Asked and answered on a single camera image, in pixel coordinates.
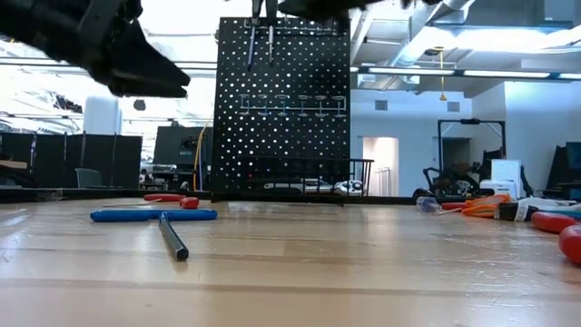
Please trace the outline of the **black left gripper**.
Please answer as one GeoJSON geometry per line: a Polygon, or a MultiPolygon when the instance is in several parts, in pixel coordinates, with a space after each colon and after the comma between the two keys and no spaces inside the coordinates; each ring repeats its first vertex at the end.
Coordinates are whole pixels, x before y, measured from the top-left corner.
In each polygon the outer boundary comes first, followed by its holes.
{"type": "Polygon", "coordinates": [[[120,97],[185,98],[191,78],[156,50],[136,20],[141,0],[76,0],[81,67],[120,97]]]}

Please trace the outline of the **large black screwdriver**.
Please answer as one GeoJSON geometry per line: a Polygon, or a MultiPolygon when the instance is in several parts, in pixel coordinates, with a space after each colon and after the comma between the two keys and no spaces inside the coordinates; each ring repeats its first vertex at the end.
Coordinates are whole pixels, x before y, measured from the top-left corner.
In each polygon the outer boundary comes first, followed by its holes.
{"type": "Polygon", "coordinates": [[[273,64],[274,26],[278,11],[278,0],[266,0],[266,19],[269,28],[269,65],[273,64]]]}

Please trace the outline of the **grey black handled screwdriver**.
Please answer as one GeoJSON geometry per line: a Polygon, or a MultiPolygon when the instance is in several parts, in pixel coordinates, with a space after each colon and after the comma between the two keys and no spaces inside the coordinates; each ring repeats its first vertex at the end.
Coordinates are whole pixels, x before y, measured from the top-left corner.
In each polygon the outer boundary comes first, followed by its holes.
{"type": "Polygon", "coordinates": [[[249,42],[249,53],[247,70],[250,71],[253,65],[254,57],[254,46],[255,46],[255,35],[256,28],[260,25],[260,14],[263,0],[251,0],[251,33],[249,42]]]}

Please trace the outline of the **blue T-handle hex key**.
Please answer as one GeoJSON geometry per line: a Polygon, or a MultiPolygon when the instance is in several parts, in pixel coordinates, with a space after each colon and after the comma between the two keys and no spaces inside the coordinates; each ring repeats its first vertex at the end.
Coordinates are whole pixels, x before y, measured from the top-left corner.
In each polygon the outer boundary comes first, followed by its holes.
{"type": "Polygon", "coordinates": [[[189,258],[189,249],[172,227],[172,222],[213,221],[218,213],[212,209],[147,209],[101,210],[90,214],[96,223],[132,223],[157,220],[162,237],[173,259],[178,262],[189,258]]]}

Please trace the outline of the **silver ratchet wrench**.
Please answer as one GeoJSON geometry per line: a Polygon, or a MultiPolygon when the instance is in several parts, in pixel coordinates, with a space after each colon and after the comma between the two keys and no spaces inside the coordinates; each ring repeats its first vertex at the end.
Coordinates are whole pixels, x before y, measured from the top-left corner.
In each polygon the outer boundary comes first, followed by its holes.
{"type": "Polygon", "coordinates": [[[298,179],[290,182],[271,182],[263,185],[265,190],[298,191],[299,193],[332,193],[340,196],[361,197],[365,192],[362,181],[346,180],[328,183],[321,179],[298,179]]]}

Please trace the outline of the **white column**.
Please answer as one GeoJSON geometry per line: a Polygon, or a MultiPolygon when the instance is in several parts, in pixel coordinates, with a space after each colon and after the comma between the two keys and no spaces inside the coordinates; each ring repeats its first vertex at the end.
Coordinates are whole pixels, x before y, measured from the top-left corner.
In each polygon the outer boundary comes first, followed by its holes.
{"type": "Polygon", "coordinates": [[[122,125],[123,112],[116,97],[91,95],[86,98],[84,131],[87,134],[121,134],[122,125]]]}

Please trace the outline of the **dark monitor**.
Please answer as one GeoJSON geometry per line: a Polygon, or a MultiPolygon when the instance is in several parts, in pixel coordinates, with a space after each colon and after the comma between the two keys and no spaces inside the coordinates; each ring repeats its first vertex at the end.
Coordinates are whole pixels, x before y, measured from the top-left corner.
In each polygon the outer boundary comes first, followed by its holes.
{"type": "Polygon", "coordinates": [[[556,147],[547,189],[557,197],[581,202],[581,142],[556,147]]]}
{"type": "Polygon", "coordinates": [[[153,152],[154,164],[193,164],[201,127],[159,126],[153,152]]]}

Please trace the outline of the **ceiling light strip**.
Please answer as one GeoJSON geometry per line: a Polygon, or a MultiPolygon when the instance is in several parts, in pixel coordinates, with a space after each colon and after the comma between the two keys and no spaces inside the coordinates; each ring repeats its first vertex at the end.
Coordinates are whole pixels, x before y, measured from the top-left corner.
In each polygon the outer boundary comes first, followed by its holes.
{"type": "Polygon", "coordinates": [[[447,76],[455,74],[456,71],[448,69],[428,69],[428,68],[369,67],[368,73],[391,74],[391,75],[447,76]]]}
{"type": "Polygon", "coordinates": [[[491,78],[530,78],[543,79],[548,78],[550,73],[546,72],[529,72],[529,71],[502,71],[502,70],[465,70],[464,76],[472,77],[491,77],[491,78]]]}

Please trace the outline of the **yellow ceiling pendant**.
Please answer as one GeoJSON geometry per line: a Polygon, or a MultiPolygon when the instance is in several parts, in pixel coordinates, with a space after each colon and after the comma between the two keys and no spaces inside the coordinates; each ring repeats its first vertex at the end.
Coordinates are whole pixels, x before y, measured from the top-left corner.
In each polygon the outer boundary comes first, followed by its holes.
{"type": "MultiPolygon", "coordinates": [[[[439,69],[443,70],[444,69],[444,47],[443,46],[435,46],[434,50],[438,52],[438,56],[439,56],[439,69]]],[[[439,100],[442,102],[446,102],[448,99],[445,95],[445,76],[442,75],[440,77],[440,96],[439,96],[439,100]]]]}

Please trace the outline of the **white perforated panel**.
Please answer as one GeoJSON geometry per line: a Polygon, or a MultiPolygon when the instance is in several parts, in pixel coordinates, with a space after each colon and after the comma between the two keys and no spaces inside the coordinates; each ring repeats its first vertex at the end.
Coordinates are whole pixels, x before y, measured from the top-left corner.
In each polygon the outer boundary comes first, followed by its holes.
{"type": "Polygon", "coordinates": [[[521,162],[519,160],[493,159],[491,179],[495,181],[521,182],[521,162]]]}

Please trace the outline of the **white glove with orange cuff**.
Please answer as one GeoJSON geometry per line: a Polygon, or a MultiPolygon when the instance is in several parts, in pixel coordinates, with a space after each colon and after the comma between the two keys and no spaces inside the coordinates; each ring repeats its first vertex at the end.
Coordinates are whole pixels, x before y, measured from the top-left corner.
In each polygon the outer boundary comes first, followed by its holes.
{"type": "Polygon", "coordinates": [[[515,204],[517,209],[535,207],[541,210],[581,211],[581,203],[571,200],[555,200],[538,197],[527,197],[520,200],[513,199],[508,194],[496,194],[488,197],[466,200],[465,208],[461,212],[468,216],[494,218],[501,204],[515,204]]]}

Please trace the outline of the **silver screwdriver holder rail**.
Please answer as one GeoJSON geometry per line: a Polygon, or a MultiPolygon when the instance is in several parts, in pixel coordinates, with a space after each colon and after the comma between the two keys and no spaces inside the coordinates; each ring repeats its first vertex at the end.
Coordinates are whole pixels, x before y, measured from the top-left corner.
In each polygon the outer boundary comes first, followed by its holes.
{"type": "Polygon", "coordinates": [[[344,36],[348,33],[335,20],[321,23],[301,18],[278,18],[273,30],[276,35],[344,36]]]}

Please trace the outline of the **black partition wall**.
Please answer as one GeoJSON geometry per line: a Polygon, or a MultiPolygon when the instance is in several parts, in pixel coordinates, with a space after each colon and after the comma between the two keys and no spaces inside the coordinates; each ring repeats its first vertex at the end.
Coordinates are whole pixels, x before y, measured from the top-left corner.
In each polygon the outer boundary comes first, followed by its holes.
{"type": "Polygon", "coordinates": [[[141,171],[140,136],[0,133],[0,154],[27,163],[44,188],[77,188],[81,168],[101,175],[102,187],[135,189],[141,171]]]}

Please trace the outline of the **black metal rig frame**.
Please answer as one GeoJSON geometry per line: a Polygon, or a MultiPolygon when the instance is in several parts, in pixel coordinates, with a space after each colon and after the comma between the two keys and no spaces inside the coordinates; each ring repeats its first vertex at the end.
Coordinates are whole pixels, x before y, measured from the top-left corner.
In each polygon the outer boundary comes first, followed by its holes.
{"type": "MultiPolygon", "coordinates": [[[[77,188],[0,188],[0,203],[33,203],[68,200],[96,200],[135,198],[142,199],[146,194],[157,191],[137,189],[77,189],[77,188]]],[[[198,197],[200,200],[217,202],[283,202],[283,203],[361,203],[386,205],[413,205],[412,197],[381,197],[381,196],[340,196],[331,194],[266,194],[266,193],[184,193],[187,196],[198,197]]]]}

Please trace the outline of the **black stand frame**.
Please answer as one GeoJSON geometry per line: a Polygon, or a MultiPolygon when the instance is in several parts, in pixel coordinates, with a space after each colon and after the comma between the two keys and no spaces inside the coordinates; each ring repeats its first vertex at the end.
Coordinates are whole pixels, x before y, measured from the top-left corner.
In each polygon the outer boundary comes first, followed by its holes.
{"type": "MultiPolygon", "coordinates": [[[[459,120],[453,119],[442,119],[438,120],[438,166],[439,170],[444,170],[443,161],[443,136],[448,132],[448,130],[454,124],[463,125],[486,125],[492,132],[494,132],[501,139],[501,146],[497,151],[496,159],[505,159],[507,156],[507,142],[506,142],[506,123],[499,120],[480,120],[477,118],[464,118],[459,120]]],[[[482,182],[488,180],[491,177],[492,163],[491,159],[483,154],[483,161],[481,165],[477,168],[472,166],[469,171],[478,174],[478,181],[482,182]]]]}

